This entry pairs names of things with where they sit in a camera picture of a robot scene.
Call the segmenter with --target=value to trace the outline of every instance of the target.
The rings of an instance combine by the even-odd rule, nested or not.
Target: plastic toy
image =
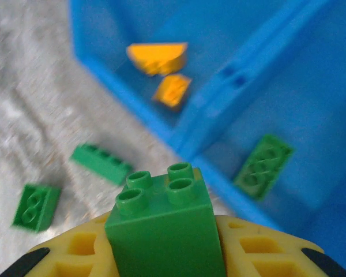
[[[127,177],[105,231],[122,277],[225,276],[205,182],[189,163]]]
[[[119,277],[104,231],[109,212],[33,249],[50,252],[33,269],[3,277]]]
[[[49,228],[57,208],[60,193],[60,188],[26,184],[13,225],[35,232]]]
[[[72,0],[71,13],[77,59],[238,216],[315,241],[346,267],[346,0]],[[125,51],[179,41],[194,82],[172,113],[150,101],[160,81]],[[297,152],[255,202],[233,178],[267,133]]]
[[[104,232],[109,214],[32,248],[0,277],[119,277]],[[215,218],[228,277],[346,277],[346,270],[309,241],[230,216]],[[190,261],[183,266],[189,265],[195,267]]]
[[[109,154],[105,149],[90,144],[77,146],[71,159],[118,185],[124,182],[132,170],[130,164]]]
[[[181,74],[169,75],[162,80],[153,99],[177,110],[182,104],[190,83],[191,79]]]
[[[236,177],[236,185],[252,198],[262,199],[276,182],[293,151],[275,136],[264,136]]]
[[[187,43],[133,43],[127,55],[149,76],[179,71],[186,63]]]

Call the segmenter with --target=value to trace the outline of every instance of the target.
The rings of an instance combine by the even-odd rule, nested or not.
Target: green 2x2 brick
[[[246,160],[235,184],[254,199],[264,198],[293,152],[277,137],[264,136]]]
[[[90,144],[77,146],[71,159],[118,185],[124,182],[132,170],[130,164],[121,161],[106,150]]]
[[[13,225],[36,232],[49,228],[60,193],[60,188],[26,184]]]
[[[188,163],[128,176],[105,232],[121,277],[225,277],[208,191]]]

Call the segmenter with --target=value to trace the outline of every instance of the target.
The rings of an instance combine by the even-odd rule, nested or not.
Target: floor
[[[136,170],[178,158],[73,58],[67,2],[0,0],[0,273],[29,248],[107,212],[120,188],[69,161],[98,143]],[[25,183],[63,187],[51,227],[11,227]],[[216,214],[230,214],[211,195]]]

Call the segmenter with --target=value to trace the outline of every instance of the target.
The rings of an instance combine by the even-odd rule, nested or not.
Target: yellow lego brick
[[[31,249],[48,247],[50,253],[26,277],[119,277],[104,231],[109,213]]]
[[[187,43],[133,43],[127,55],[139,70],[149,76],[168,75],[186,63]]]
[[[169,75],[161,81],[153,99],[162,102],[169,108],[178,108],[190,83],[191,79],[181,74]]]
[[[301,249],[316,244],[230,216],[216,216],[227,276],[328,277]]]

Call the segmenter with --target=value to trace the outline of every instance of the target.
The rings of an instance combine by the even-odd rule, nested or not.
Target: blue storage box
[[[154,133],[199,166],[242,218],[310,239],[346,267],[346,0],[73,0],[80,61]],[[133,42],[188,42],[179,113]],[[265,134],[295,148],[269,194],[233,185]]]

